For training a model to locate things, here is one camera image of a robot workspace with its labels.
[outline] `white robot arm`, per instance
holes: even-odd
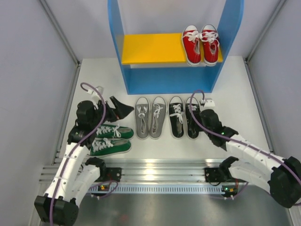
[[[87,85],[93,91],[82,87]],[[94,88],[87,83],[81,87],[92,95],[96,102],[82,101],[76,111],[77,120],[68,136],[68,144],[59,169],[43,196],[37,196],[34,205],[43,222],[61,226],[72,226],[76,221],[79,205],[97,180],[106,175],[104,160],[96,157],[87,160],[83,171],[77,176],[82,161],[89,153],[96,130],[105,121],[114,122],[128,116],[134,108],[110,97],[115,108],[111,108],[101,97],[101,87]]]
[[[301,198],[301,163],[294,157],[285,159],[251,144],[237,131],[223,126],[208,105],[204,103],[200,115],[192,117],[212,143],[231,156],[220,164],[214,182],[241,179],[267,191],[286,208],[295,205]]]

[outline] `black clamp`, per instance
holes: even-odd
[[[238,161],[238,158],[230,156],[229,158],[225,159],[218,168],[205,168],[206,182],[233,182],[234,179],[230,174],[229,168],[235,161]]]
[[[284,159],[287,165],[301,178],[301,163],[294,157]],[[291,208],[301,198],[301,186],[292,174],[282,165],[274,167],[271,180],[268,181],[270,194],[280,205]]]
[[[212,109],[206,109],[200,113],[200,118],[202,120],[203,126],[214,132],[223,135],[224,137],[232,137],[235,134],[238,134],[238,132],[230,127],[223,126],[220,122],[217,113],[214,112]],[[211,133],[207,133],[207,136],[212,141],[212,143],[217,146],[221,147],[225,151],[226,149],[226,142],[227,140],[221,137],[217,137],[216,135],[213,135]]]

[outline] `white shoelace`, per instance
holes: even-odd
[[[218,38],[217,32],[203,32],[199,34],[199,38],[202,40],[202,42],[209,42],[212,44],[215,40]],[[220,46],[220,42],[217,40],[217,47]]]
[[[102,149],[113,147],[114,145],[108,140],[108,138],[104,138],[103,141],[94,141],[92,143],[93,152],[100,151]]]
[[[114,132],[113,138],[114,137],[121,137],[121,133],[118,131],[120,125],[118,124],[115,128],[108,127],[108,126],[101,126],[97,129],[96,134],[106,134],[106,133],[111,133]]]
[[[140,112],[141,111],[141,107],[140,106],[137,107],[137,110],[139,112],[139,114],[138,114],[139,118],[145,117],[145,113],[147,112],[147,107],[143,107],[143,109],[144,109],[144,112]]]
[[[152,121],[152,129],[153,129],[153,132],[156,131],[157,129],[157,124],[158,124],[158,118],[159,118],[159,115],[160,115],[160,111],[163,109],[163,107],[160,107],[159,104],[154,104],[153,105],[154,107],[156,107],[156,110],[154,111],[154,115],[153,115],[153,121]]]
[[[192,111],[196,111],[197,110],[197,106],[196,105],[192,105]]]
[[[188,41],[195,42],[196,38],[199,38],[198,31],[187,32],[184,37],[188,37]]]
[[[181,104],[173,105],[174,112],[173,114],[170,114],[169,116],[177,116],[179,118],[179,122],[183,124],[183,114],[184,112],[181,111]]]

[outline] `shoe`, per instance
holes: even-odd
[[[204,26],[200,38],[204,47],[204,63],[208,66],[215,66],[220,46],[216,28],[210,24]]]
[[[197,66],[201,62],[199,33],[195,26],[189,25],[183,31],[182,44],[186,54],[186,61],[190,66]]]
[[[192,118],[191,111],[189,108],[189,103],[190,103],[190,97],[187,99],[185,103],[185,114],[187,120],[187,136],[191,139],[196,139],[199,134],[199,126],[195,123],[195,121]],[[192,99],[191,105],[192,105],[192,112],[198,119],[201,110],[200,110],[200,105],[195,97]]]
[[[146,139],[149,136],[149,113],[150,105],[145,97],[141,97],[135,104],[136,134],[140,139]]]
[[[183,137],[183,102],[180,97],[173,97],[168,105],[168,114],[170,119],[171,131],[174,138]]]
[[[122,138],[131,139],[134,136],[134,131],[129,127],[123,127],[103,124],[96,131],[96,138]]]
[[[109,156],[129,152],[132,145],[131,142],[125,139],[110,139],[104,138],[94,140],[90,150],[90,156]]]
[[[166,115],[166,103],[162,97],[156,97],[151,105],[150,137],[160,138]]]

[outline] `red sneaker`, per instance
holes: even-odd
[[[212,25],[203,27],[200,38],[204,46],[204,62],[208,66],[216,65],[218,58],[218,47],[220,46],[218,32]]]
[[[201,62],[199,50],[199,33],[195,26],[189,25],[182,35],[182,43],[185,49],[186,61],[190,66],[197,66]]]

